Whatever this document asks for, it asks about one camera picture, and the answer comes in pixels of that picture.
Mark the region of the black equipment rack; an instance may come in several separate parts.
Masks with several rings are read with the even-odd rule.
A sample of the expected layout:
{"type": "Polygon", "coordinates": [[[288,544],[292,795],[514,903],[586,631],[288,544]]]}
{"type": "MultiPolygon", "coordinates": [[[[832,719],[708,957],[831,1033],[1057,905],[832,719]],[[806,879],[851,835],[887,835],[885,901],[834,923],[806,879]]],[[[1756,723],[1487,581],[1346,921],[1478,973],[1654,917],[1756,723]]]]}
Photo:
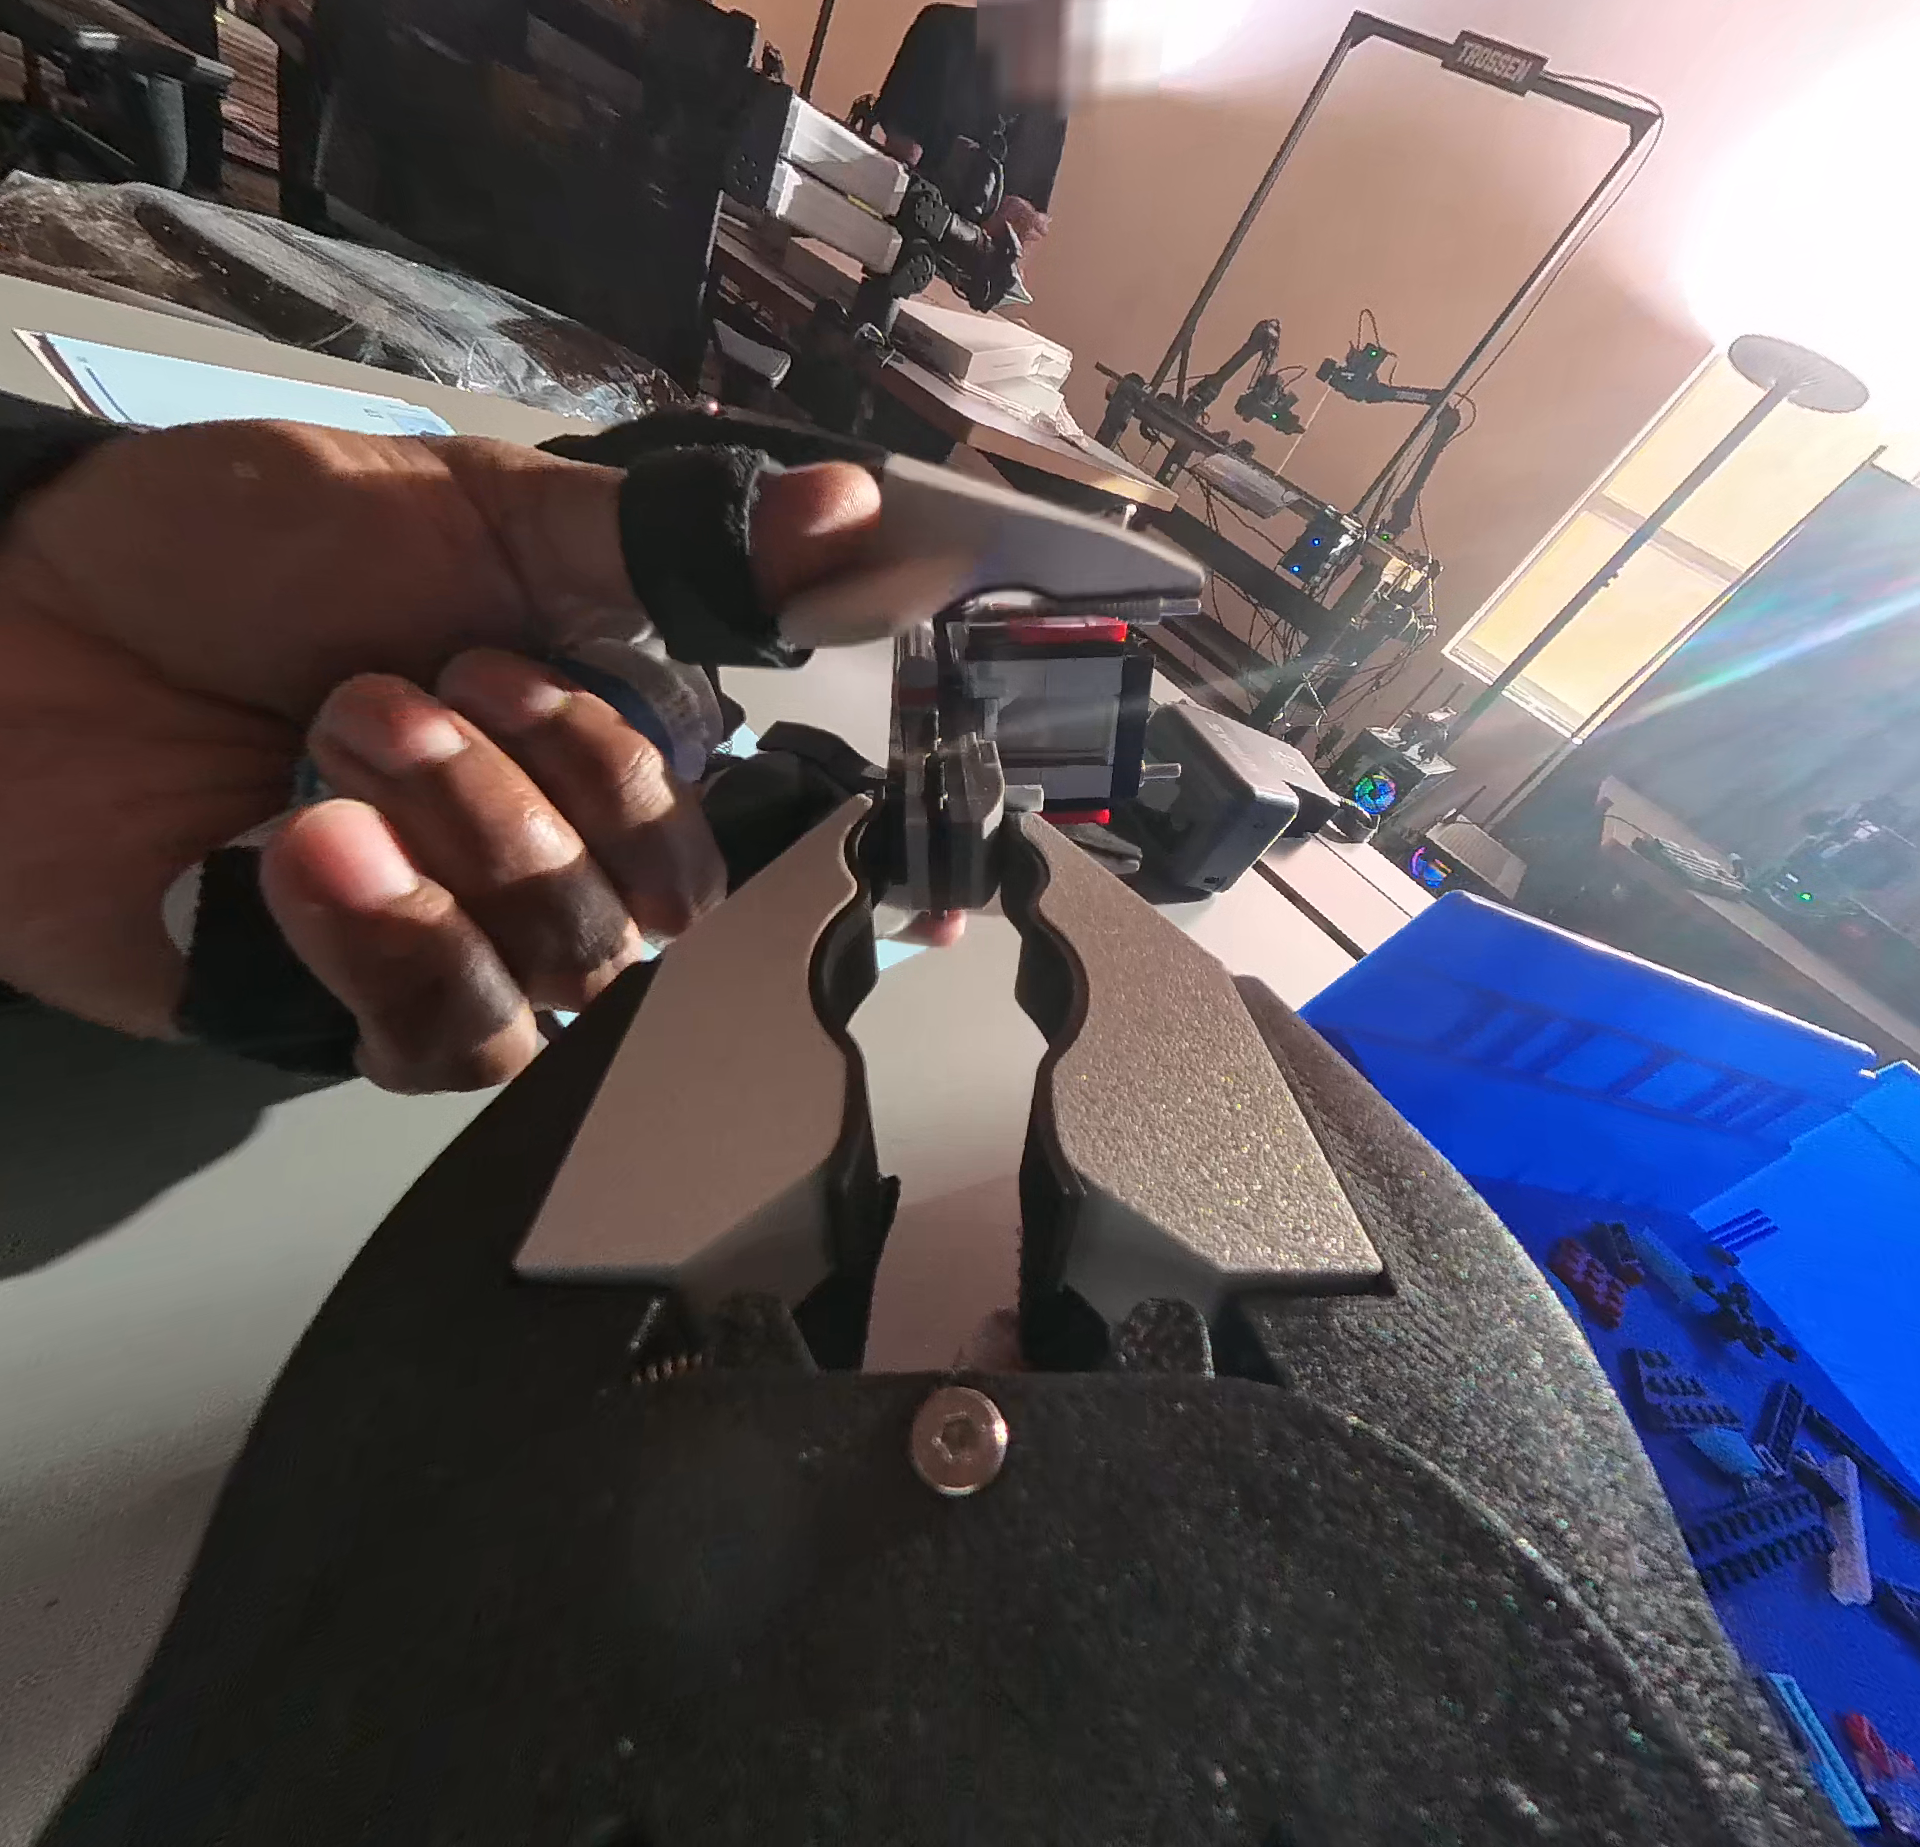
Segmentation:
{"type": "Polygon", "coordinates": [[[1194,498],[1155,520],[1206,573],[1196,611],[1155,627],[1170,679],[1312,749],[1435,635],[1440,563],[1257,462],[1179,446],[1159,476],[1194,498]]]}

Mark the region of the blue plastic bin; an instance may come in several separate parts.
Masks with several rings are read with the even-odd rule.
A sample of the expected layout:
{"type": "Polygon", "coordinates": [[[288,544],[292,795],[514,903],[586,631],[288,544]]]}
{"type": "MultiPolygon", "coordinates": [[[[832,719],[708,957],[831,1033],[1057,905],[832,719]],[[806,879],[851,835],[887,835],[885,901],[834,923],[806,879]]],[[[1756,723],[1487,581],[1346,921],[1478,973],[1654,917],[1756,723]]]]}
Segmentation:
{"type": "Polygon", "coordinates": [[[1919,1503],[1915,1065],[1471,895],[1304,1015],[1495,1207],[1595,1355],[1534,1245],[1551,1213],[1682,1225],[1739,1255],[1919,1503]]]}

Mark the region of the toy brick truck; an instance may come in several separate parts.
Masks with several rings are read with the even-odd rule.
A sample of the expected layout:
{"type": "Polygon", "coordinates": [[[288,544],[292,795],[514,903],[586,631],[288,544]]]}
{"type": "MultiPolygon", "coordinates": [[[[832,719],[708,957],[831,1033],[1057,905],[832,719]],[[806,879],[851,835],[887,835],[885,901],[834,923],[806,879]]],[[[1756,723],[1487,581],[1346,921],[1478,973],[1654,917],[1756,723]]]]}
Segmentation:
{"type": "Polygon", "coordinates": [[[1152,659],[1106,615],[939,617],[893,645],[874,899],[909,919],[986,907],[1000,831],[1034,815],[1119,877],[1141,847],[1117,817],[1146,769],[1152,659]]]}

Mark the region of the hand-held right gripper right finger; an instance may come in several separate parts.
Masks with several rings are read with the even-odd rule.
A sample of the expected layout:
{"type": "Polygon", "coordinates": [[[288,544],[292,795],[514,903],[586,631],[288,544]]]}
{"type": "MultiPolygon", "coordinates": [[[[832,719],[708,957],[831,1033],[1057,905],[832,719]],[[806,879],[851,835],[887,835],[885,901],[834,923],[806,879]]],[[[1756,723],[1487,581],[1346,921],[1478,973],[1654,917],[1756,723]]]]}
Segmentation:
{"type": "Polygon", "coordinates": [[[1000,833],[1016,999],[1044,1051],[1021,1153],[1024,1345],[1115,1345],[1142,1303],[1216,1333],[1246,1297],[1388,1271],[1237,977],[1038,815],[1000,833]]]}

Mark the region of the brown side table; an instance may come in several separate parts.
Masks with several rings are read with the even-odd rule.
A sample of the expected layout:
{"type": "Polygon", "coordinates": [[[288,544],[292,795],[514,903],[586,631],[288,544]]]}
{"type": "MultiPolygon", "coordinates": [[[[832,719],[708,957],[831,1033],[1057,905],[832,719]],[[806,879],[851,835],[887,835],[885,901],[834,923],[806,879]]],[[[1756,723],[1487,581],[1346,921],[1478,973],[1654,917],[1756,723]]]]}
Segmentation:
{"type": "Polygon", "coordinates": [[[832,372],[823,414],[834,432],[878,444],[878,420],[897,432],[912,420],[921,432],[909,438],[910,452],[926,448],[947,462],[968,450],[1024,492],[1123,512],[1135,524],[1157,522],[1180,500],[1174,488],[1096,442],[1071,440],[996,396],[972,394],[895,350],[851,336],[732,222],[718,228],[710,272],[714,302],[753,312],[781,330],[799,358],[832,372]]]}

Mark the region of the computer tower with coloured lights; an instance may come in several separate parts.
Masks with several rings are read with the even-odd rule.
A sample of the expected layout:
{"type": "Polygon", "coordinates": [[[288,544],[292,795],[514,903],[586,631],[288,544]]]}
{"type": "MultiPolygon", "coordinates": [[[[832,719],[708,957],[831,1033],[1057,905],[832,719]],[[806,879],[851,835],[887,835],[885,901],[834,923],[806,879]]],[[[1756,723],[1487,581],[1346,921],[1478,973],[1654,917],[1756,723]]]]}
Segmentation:
{"type": "Polygon", "coordinates": [[[1351,845],[1367,843],[1418,791],[1454,773],[1450,757],[1397,727],[1360,729],[1323,775],[1337,797],[1329,831],[1351,845]]]}

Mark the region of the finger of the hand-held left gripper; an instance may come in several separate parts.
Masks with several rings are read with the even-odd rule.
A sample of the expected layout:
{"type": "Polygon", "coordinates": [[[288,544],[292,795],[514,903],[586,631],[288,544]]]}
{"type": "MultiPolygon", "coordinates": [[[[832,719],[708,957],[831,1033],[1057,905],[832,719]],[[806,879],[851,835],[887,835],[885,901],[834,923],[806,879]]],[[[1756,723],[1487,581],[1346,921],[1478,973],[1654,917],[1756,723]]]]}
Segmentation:
{"type": "Polygon", "coordinates": [[[855,645],[945,615],[1155,623],[1202,605],[1206,569],[1155,534],[912,460],[881,462],[877,492],[853,565],[781,605],[788,643],[855,645]]]}

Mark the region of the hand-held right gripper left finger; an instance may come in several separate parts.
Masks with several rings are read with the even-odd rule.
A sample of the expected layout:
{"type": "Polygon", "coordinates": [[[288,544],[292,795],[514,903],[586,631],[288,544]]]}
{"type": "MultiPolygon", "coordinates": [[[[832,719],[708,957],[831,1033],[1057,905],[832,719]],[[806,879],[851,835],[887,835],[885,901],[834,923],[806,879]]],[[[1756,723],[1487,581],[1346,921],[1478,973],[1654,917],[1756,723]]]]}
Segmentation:
{"type": "Polygon", "coordinates": [[[853,1039],[878,981],[873,811],[837,805],[660,953],[518,1277],[667,1289],[702,1325],[757,1291],[813,1345],[866,1343],[901,1201],[853,1039]]]}

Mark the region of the pile of loose toy bricks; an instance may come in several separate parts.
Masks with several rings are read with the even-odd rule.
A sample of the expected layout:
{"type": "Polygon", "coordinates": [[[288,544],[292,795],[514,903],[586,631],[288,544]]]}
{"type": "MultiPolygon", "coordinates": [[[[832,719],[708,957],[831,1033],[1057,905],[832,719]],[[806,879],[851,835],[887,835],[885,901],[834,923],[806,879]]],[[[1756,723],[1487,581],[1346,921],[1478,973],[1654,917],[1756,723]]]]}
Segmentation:
{"type": "Polygon", "coordinates": [[[1534,1245],[1829,1811],[1859,1843],[1917,1843],[1917,1479],[1732,1249],[1560,1211],[1534,1245]]]}

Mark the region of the black metal frame stand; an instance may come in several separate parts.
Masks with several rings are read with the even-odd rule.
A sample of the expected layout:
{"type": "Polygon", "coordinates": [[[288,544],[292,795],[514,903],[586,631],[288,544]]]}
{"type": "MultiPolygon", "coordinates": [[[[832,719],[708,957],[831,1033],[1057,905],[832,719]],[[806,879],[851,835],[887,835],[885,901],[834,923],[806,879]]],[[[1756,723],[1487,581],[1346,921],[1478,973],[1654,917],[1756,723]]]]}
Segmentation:
{"type": "Polygon", "coordinates": [[[1348,516],[1356,516],[1363,524],[1392,534],[1405,548],[1405,538],[1409,538],[1421,522],[1424,496],[1435,470],[1474,418],[1477,388],[1485,376],[1500,364],[1500,358],[1524,330],[1524,324],[1530,322],[1539,304],[1553,290],[1576,250],[1621,202],[1626,186],[1639,176],[1647,158],[1656,150],[1666,126],[1666,114],[1660,106],[1641,96],[1631,96],[1625,88],[1560,76],[1544,56],[1532,50],[1473,32],[1463,32],[1452,38],[1429,36],[1369,12],[1355,12],[1338,36],[1332,54],[1312,80],[1301,112],[1284,132],[1279,150],[1262,172],[1262,178],[1218,252],[1212,270],[1188,304],[1157,368],[1150,374],[1101,368],[1110,390],[1098,432],[1101,436],[1142,434],[1159,454],[1155,478],[1167,484],[1157,470],[1174,448],[1186,446],[1190,450],[1218,452],[1235,444],[1224,430],[1212,428],[1208,418],[1215,404],[1241,378],[1246,380],[1246,386],[1233,404],[1237,420],[1248,426],[1267,426],[1291,438],[1301,438],[1307,432],[1308,422],[1301,418],[1295,386],[1304,372],[1284,368],[1284,330],[1277,320],[1257,324],[1244,336],[1242,344],[1216,364],[1212,372],[1194,372],[1193,352],[1198,328],[1212,300],[1220,292],[1248,234],[1260,220],[1264,206],[1277,194],[1284,170],[1330,96],[1341,70],[1351,58],[1372,44],[1421,58],[1452,80],[1491,88],[1510,100],[1544,100],[1553,106],[1604,122],[1625,136],[1621,154],[1609,164],[1573,218],[1553,240],[1543,260],[1524,278],[1515,296],[1500,306],[1492,324],[1487,326],[1477,344],[1461,358],[1446,382],[1438,386],[1414,386],[1400,380],[1397,358],[1381,344],[1377,318],[1370,310],[1360,312],[1355,342],[1348,352],[1338,360],[1323,362],[1315,372],[1325,400],[1341,400],[1351,406],[1400,406],[1418,410],[1418,420],[1411,434],[1392,452],[1388,462],[1383,464],[1369,488],[1356,496],[1355,508],[1348,512],[1343,510],[1348,516]]]}

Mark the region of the flat white box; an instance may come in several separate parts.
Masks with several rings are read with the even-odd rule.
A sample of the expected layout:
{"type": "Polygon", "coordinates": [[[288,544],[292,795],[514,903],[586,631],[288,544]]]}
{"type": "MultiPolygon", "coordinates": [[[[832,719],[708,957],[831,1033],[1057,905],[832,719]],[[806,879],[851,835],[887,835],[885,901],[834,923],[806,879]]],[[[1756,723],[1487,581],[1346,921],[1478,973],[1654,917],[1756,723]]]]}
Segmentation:
{"type": "Polygon", "coordinates": [[[1069,348],[1014,320],[926,298],[902,302],[890,346],[950,382],[985,392],[1012,382],[1061,392],[1075,360],[1069,348]]]}

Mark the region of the black floor lamp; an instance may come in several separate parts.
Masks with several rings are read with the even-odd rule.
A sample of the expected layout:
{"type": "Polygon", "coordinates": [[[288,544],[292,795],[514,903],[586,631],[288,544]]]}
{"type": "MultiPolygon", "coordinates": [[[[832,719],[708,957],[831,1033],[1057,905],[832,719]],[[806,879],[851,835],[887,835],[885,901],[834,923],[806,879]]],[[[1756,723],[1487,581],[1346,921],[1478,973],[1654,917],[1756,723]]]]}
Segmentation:
{"type": "MultiPolygon", "coordinates": [[[[1573,623],[1573,617],[1595,599],[1598,589],[1610,583],[1610,579],[1621,571],[1621,565],[1626,563],[1632,553],[1664,526],[1669,516],[1673,516],[1688,500],[1692,490],[1698,490],[1715,474],[1719,464],[1728,460],[1748,436],[1756,434],[1777,410],[1788,404],[1803,406],[1824,416],[1846,416],[1869,404],[1869,390],[1865,382],[1860,382],[1846,368],[1821,354],[1815,354],[1809,348],[1765,334],[1747,334],[1726,344],[1724,350],[1728,352],[1728,358],[1740,378],[1763,388],[1761,400],[1740,418],[1736,428],[1709,454],[1709,458],[1695,468],[1692,474],[1687,476],[1682,484],[1669,494],[1666,500],[1639,526],[1628,544],[1610,559],[1610,563],[1604,565],[1592,579],[1589,579],[1573,595],[1573,599],[1558,609],[1557,617],[1548,623],[1548,629],[1534,639],[1532,649],[1515,659],[1506,673],[1495,683],[1482,685],[1481,695],[1467,707],[1461,729],[1477,729],[1495,711],[1504,707],[1512,707],[1527,715],[1532,723],[1548,729],[1548,725],[1512,705],[1506,699],[1506,691],[1515,681],[1519,681],[1524,665],[1573,623]]],[[[1698,621],[1682,637],[1676,651],[1669,659],[1673,659],[1680,647],[1692,639],[1692,635],[1700,633],[1700,629],[1730,603],[1730,599],[1755,577],[1755,573],[1747,577],[1730,595],[1724,595],[1709,611],[1707,619],[1698,621]]],[[[1664,659],[1647,681],[1650,681],[1653,675],[1669,663],[1669,659],[1664,659]]],[[[1641,683],[1621,707],[1625,707],[1644,687],[1644,683],[1641,683]]],[[[1491,829],[1498,825],[1551,773],[1554,773],[1560,763],[1581,749],[1583,743],[1596,733],[1596,729],[1606,725],[1621,711],[1621,707],[1603,719],[1583,739],[1571,739],[1554,729],[1548,729],[1546,753],[1534,759],[1524,769],[1522,777],[1512,779],[1498,797],[1492,797],[1491,785],[1477,787],[1471,795],[1463,797],[1463,809],[1482,827],[1491,829]]]]}

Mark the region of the person's left forearm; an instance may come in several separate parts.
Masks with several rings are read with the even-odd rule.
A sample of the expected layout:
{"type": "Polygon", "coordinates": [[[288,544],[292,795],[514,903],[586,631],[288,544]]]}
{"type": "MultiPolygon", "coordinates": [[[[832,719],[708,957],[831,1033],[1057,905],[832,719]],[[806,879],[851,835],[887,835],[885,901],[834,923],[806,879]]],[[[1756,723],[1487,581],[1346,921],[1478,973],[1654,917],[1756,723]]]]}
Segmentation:
{"type": "Polygon", "coordinates": [[[2,390],[2,534],[18,524],[34,494],[109,444],[143,432],[2,390]]]}

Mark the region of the black office chair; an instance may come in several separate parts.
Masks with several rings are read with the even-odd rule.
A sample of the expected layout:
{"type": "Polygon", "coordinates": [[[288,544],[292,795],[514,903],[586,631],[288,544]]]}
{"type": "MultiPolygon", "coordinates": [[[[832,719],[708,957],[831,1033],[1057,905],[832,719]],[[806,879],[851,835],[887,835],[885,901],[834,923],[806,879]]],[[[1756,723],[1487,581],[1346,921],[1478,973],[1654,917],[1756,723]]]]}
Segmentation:
{"type": "Polygon", "coordinates": [[[2,0],[22,98],[5,102],[2,178],[79,164],[104,184],[189,186],[189,102],[221,108],[235,72],[119,0],[2,0]]]}

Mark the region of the stack of white boxes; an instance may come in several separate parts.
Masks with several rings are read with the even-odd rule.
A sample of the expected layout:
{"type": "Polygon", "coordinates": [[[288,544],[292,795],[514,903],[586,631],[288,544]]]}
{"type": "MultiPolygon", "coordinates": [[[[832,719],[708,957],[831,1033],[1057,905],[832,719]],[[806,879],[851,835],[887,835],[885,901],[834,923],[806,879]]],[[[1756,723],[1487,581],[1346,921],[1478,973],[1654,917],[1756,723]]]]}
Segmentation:
{"type": "Polygon", "coordinates": [[[864,276],[893,274],[910,170],[786,84],[772,84],[772,134],[774,162],[758,212],[853,260],[864,276]]]}

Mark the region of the light blue instruction booklet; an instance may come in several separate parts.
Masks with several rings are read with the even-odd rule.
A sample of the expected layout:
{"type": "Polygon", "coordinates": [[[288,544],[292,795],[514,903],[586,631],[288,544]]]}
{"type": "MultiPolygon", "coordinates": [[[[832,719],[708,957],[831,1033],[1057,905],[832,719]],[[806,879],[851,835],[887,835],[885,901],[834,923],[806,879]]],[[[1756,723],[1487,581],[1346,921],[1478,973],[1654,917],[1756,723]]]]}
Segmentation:
{"type": "Polygon", "coordinates": [[[274,420],[375,436],[454,434],[433,410],[384,394],[197,364],[41,330],[16,330],[15,340],[79,410],[119,426],[274,420]]]}

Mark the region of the plastic-wrapped chair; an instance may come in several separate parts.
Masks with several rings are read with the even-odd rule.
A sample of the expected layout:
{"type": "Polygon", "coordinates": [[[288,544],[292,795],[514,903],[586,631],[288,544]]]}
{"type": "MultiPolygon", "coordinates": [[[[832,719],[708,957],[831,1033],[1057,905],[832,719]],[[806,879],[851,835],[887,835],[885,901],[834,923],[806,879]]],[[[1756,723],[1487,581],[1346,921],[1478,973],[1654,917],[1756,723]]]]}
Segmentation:
{"type": "Polygon", "coordinates": [[[5,180],[2,272],[593,426],[692,404],[659,364],[489,282],[143,182],[5,180]]]}

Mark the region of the bright window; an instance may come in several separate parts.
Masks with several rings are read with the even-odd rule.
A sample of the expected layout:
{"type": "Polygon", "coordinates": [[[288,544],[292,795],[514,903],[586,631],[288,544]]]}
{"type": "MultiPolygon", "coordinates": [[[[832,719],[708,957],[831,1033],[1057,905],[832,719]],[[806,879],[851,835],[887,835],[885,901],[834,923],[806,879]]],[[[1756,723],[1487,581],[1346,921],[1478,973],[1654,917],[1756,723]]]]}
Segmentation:
{"type": "MultiPolygon", "coordinates": [[[[1452,635],[1452,667],[1482,685],[1504,675],[1763,394],[1726,350],[1702,362],[1452,635]]],[[[1790,404],[1777,410],[1524,665],[1504,697],[1548,729],[1587,737],[1853,474],[1878,466],[1915,482],[1917,464],[1915,398],[1871,400],[1846,416],[1790,404]]]]}

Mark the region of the grey laptop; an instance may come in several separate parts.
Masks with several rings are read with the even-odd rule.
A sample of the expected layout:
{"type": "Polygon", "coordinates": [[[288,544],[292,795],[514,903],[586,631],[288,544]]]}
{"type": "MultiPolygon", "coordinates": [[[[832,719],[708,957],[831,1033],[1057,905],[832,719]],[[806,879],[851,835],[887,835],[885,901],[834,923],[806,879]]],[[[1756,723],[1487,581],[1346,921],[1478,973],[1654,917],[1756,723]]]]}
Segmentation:
{"type": "Polygon", "coordinates": [[[1277,839],[1254,871],[1355,959],[1392,941],[1435,903],[1391,857],[1332,837],[1332,829],[1277,839]]]}

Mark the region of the person's left hand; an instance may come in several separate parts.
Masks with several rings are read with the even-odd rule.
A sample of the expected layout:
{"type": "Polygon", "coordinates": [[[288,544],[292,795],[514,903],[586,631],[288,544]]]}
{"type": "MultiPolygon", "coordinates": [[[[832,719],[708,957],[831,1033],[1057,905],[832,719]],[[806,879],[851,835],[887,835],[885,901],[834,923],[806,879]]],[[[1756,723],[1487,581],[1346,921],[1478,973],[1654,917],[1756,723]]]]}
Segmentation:
{"type": "Polygon", "coordinates": [[[493,1089],[726,887],[696,801],[552,669],[632,625],[622,476],[487,440],[112,438],[5,520],[2,975],[182,1039],[177,879],[268,923],[388,1091],[493,1089]]]}

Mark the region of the black power adapter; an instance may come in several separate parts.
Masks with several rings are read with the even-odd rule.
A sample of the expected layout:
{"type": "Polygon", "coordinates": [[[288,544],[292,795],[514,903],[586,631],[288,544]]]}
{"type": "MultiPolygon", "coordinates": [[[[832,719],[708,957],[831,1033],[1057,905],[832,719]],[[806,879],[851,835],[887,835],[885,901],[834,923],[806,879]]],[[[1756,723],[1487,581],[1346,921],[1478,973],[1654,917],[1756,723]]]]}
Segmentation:
{"type": "Polygon", "coordinates": [[[1281,835],[1287,843],[1325,837],[1348,845],[1367,845],[1375,839],[1378,819],[1363,805],[1332,789],[1312,767],[1291,773],[1287,783],[1295,795],[1295,813],[1281,835]]]}

